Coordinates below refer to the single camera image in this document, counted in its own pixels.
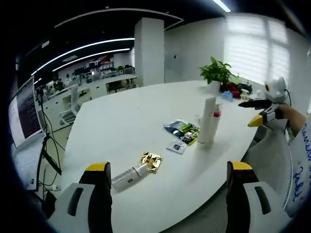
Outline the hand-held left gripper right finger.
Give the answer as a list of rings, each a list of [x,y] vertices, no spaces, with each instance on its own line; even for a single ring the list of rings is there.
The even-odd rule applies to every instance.
[[[277,192],[244,162],[227,162],[227,233],[279,233],[290,222]]]

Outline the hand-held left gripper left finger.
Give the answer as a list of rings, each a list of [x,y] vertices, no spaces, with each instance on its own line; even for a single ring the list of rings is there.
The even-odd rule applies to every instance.
[[[92,164],[56,200],[54,229],[58,233],[111,233],[111,211],[110,163]]]

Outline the person's right hand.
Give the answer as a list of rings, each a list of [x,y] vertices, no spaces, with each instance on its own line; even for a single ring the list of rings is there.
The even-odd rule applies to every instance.
[[[295,131],[299,132],[306,122],[306,117],[285,103],[280,104],[278,108],[283,113],[284,118],[287,119],[291,126],[295,129]]]

